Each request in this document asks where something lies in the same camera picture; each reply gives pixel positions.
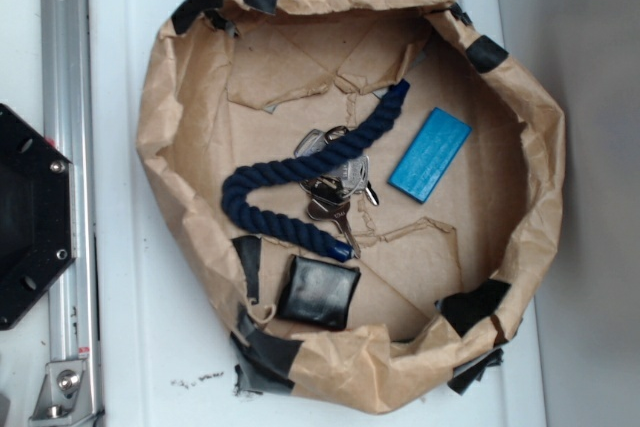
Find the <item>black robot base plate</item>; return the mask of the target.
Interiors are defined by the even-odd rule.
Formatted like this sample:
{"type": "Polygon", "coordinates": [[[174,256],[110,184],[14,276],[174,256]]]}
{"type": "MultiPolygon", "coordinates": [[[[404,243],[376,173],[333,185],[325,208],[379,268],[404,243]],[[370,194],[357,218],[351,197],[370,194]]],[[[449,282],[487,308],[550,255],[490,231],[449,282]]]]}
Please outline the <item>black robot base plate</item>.
{"type": "Polygon", "coordinates": [[[14,328],[74,260],[69,160],[1,106],[1,329],[14,328]]]}

